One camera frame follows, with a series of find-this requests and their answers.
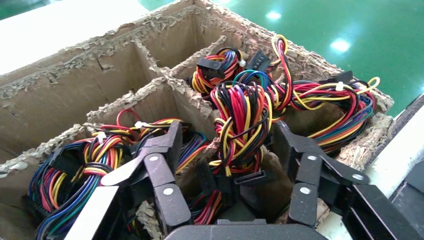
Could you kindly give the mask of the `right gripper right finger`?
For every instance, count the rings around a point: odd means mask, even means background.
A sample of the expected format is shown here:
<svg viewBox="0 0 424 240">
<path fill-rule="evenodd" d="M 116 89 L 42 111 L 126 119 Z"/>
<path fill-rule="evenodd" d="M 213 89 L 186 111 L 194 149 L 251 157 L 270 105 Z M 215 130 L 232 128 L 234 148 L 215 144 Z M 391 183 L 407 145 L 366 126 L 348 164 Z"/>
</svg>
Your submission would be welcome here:
<svg viewBox="0 0 424 240">
<path fill-rule="evenodd" d="M 341 216 L 354 240 L 419 240 L 421 235 L 369 177 L 328 156 L 311 138 L 291 132 L 284 121 L 272 126 L 271 141 L 293 183 L 289 223 L 314 228 L 318 200 Z"/>
</svg>

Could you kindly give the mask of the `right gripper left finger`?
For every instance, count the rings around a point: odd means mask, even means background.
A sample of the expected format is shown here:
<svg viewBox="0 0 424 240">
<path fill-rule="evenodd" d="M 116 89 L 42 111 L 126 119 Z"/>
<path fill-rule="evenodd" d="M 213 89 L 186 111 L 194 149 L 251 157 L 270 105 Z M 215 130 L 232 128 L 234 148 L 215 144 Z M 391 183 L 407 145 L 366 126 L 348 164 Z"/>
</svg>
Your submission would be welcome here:
<svg viewBox="0 0 424 240">
<path fill-rule="evenodd" d="M 166 233 L 189 225 L 192 215 L 174 173 L 182 149 L 180 121 L 148 139 L 137 156 L 106 174 L 70 228 L 67 240 L 119 240 L 138 206 L 153 197 Z"/>
</svg>

